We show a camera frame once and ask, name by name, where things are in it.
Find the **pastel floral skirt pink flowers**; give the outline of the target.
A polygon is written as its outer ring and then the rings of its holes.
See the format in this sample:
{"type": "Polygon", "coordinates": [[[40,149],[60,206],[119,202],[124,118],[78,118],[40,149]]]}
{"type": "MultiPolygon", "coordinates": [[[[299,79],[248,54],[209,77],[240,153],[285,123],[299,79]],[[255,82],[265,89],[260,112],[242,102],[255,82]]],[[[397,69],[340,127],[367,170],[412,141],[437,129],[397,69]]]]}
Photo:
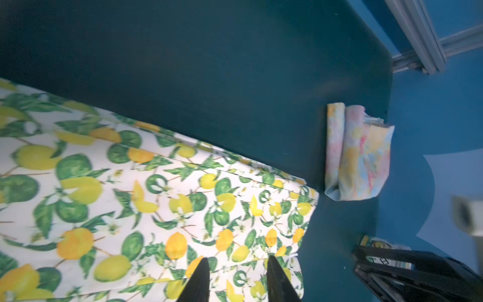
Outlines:
{"type": "Polygon", "coordinates": [[[394,130],[361,105],[328,104],[325,194],[333,201],[377,197],[389,177],[394,130]]]}

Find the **lemon print skirt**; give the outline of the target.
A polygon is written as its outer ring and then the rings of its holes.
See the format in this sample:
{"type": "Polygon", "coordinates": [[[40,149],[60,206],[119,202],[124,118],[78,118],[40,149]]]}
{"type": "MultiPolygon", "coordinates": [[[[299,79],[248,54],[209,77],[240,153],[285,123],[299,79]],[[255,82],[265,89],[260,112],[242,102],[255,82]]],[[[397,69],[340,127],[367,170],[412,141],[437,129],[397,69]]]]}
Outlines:
{"type": "Polygon", "coordinates": [[[318,193],[171,130],[1,81],[1,300],[176,301],[208,263],[211,301],[267,301],[318,193]]]}

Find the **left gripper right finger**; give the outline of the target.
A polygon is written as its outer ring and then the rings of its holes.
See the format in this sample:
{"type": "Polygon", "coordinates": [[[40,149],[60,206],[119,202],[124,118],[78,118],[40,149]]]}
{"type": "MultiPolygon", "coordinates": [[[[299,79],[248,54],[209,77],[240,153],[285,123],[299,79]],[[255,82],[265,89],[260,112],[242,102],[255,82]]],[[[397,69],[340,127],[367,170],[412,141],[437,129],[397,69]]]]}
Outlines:
{"type": "Polygon", "coordinates": [[[269,302],[301,302],[277,258],[269,256],[267,263],[267,292],[269,302]]]}

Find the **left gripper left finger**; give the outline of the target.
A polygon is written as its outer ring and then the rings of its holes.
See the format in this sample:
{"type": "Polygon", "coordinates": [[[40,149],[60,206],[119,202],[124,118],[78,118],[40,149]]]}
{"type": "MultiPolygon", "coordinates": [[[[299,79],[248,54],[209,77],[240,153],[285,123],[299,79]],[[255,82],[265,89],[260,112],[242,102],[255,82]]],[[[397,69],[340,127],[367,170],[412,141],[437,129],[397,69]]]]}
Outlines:
{"type": "Polygon", "coordinates": [[[189,278],[177,302],[209,302],[210,265],[208,258],[202,258],[189,278]]]}

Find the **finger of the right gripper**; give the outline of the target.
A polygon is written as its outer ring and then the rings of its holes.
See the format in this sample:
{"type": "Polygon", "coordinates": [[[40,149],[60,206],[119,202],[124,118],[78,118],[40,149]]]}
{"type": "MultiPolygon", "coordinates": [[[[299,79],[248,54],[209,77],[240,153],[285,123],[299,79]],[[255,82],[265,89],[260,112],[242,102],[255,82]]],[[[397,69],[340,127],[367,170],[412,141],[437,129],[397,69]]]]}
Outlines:
{"type": "Polygon", "coordinates": [[[482,277],[432,252],[357,246],[354,274],[379,301],[482,301],[482,277]]]}

